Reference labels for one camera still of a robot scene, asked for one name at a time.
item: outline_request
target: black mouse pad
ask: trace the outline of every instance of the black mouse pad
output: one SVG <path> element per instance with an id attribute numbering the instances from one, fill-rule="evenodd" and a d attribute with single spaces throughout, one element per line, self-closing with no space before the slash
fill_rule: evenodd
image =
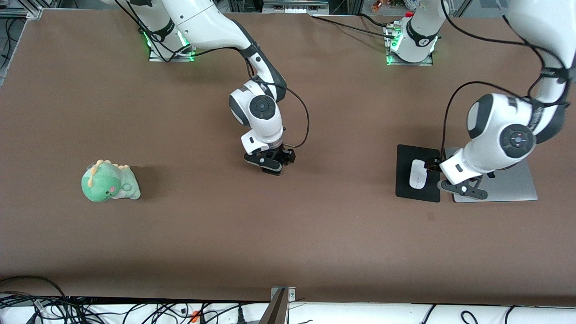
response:
<path id="1" fill-rule="evenodd" d="M 426 161 L 433 157 L 440 157 L 440 151 L 435 149 L 419 148 L 417 146 L 398 145 L 396 154 L 396 196 L 402 198 L 440 202 L 440 172 L 428 171 L 426 184 L 422 189 L 410 187 L 410 171 L 413 160 Z"/>

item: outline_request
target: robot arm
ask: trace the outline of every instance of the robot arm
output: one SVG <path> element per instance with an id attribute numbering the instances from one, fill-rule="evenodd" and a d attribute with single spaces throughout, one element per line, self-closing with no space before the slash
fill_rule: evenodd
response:
<path id="1" fill-rule="evenodd" d="M 572 79 L 569 69 L 576 57 L 576 0 L 511 1 L 508 17 L 520 36 L 556 54 L 563 66 L 541 52 L 545 68 L 533 100 L 491 93 L 472 105 L 467 119 L 472 140 L 440 164 L 452 184 L 449 191 L 454 193 L 467 195 L 468 179 L 525 159 L 537 143 L 555 136 L 564 122 Z"/>
<path id="2" fill-rule="evenodd" d="M 206 50 L 233 47 L 256 69 L 253 78 L 232 92 L 229 107 L 238 122 L 252 128 L 241 137 L 244 159 L 262 167 L 264 172 L 279 175 L 282 166 L 295 158 L 294 151 L 282 145 L 284 128 L 276 104 L 286 94 L 284 78 L 250 34 L 238 22 L 226 18 L 212 0 L 163 2 L 190 45 Z"/>
<path id="3" fill-rule="evenodd" d="M 400 34 L 390 49 L 406 62 L 421 62 L 432 52 L 438 40 L 438 31 L 446 17 L 442 11 L 445 0 L 422 0 L 413 17 L 404 17 L 399 21 Z"/>
<path id="4" fill-rule="evenodd" d="M 159 61 L 170 60 L 174 53 L 181 52 L 188 46 L 188 42 L 175 30 L 174 22 L 160 0 L 100 1 L 111 6 L 121 6 L 129 15 L 135 19 L 138 17 L 146 25 L 151 31 L 151 35 L 146 35 L 146 38 Z"/>

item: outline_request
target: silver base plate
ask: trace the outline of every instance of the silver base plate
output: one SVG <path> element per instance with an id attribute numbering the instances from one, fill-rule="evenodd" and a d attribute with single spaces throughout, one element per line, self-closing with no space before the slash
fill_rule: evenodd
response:
<path id="1" fill-rule="evenodd" d="M 384 30 L 384 34 L 385 35 L 391 35 L 390 31 L 388 30 L 388 28 L 383 27 Z M 396 52 L 392 51 L 390 49 L 390 47 L 392 46 L 392 40 L 391 39 L 384 39 L 384 48 L 386 48 L 386 64 L 387 65 L 409 65 L 409 66 L 432 66 L 433 65 L 433 60 L 432 60 L 432 53 L 428 54 L 428 56 L 421 62 L 406 62 L 403 59 L 401 59 L 398 54 L 396 54 Z"/>
<path id="2" fill-rule="evenodd" d="M 194 61 L 194 57 L 190 56 L 192 54 L 196 54 L 196 48 L 186 48 L 182 52 L 181 55 L 175 56 L 170 62 L 191 62 Z M 158 56 L 154 51 L 150 50 L 150 54 L 148 56 L 149 62 L 164 62 L 164 60 Z"/>
<path id="3" fill-rule="evenodd" d="M 458 148 L 447 148 L 446 156 L 451 156 Z M 494 201 L 534 201 L 538 200 L 528 162 L 523 160 L 515 166 L 494 171 L 496 178 L 483 176 L 479 188 L 488 192 L 488 198 L 476 200 L 453 195 L 454 202 L 494 202 Z"/>

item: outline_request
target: brown table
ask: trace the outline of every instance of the brown table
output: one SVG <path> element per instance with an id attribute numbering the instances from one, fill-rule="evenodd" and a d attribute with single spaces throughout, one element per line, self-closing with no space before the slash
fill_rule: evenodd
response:
<path id="1" fill-rule="evenodd" d="M 230 16 L 310 109 L 308 142 L 280 177 L 242 159 L 247 129 L 227 104 L 247 80 L 237 53 L 149 63 L 120 11 L 47 10 L 28 23 L 0 91 L 2 276 L 89 296 L 264 300 L 293 285 L 315 301 L 576 304 L 571 111 L 528 159 L 536 202 L 395 197 L 396 145 L 439 147 L 466 81 L 524 93 L 539 70 L 528 49 L 445 24 L 433 67 L 387 66 L 375 36 L 305 14 Z M 500 20 L 457 22 L 514 37 Z M 468 141 L 468 108 L 490 91 L 458 96 L 448 146 Z M 288 95 L 281 110 L 298 142 L 302 107 Z M 142 198 L 88 201 L 80 177 L 98 159 L 134 165 Z"/>

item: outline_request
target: computer mouse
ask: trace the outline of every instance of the computer mouse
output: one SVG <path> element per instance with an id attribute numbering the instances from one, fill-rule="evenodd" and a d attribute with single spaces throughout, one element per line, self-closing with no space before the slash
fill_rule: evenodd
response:
<path id="1" fill-rule="evenodd" d="M 410 169 L 410 187 L 414 189 L 422 189 L 426 184 L 428 177 L 428 170 L 424 167 L 424 161 L 412 160 L 412 168 Z"/>

